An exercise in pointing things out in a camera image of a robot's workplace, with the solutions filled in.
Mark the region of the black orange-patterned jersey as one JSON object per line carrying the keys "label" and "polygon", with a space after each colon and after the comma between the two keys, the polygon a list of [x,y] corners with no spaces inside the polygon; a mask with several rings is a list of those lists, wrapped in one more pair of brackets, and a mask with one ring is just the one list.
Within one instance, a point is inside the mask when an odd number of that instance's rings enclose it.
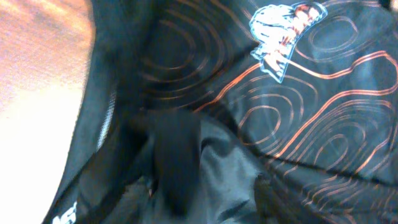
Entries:
{"label": "black orange-patterned jersey", "polygon": [[380,1],[92,1],[44,223],[396,223],[397,14]]}

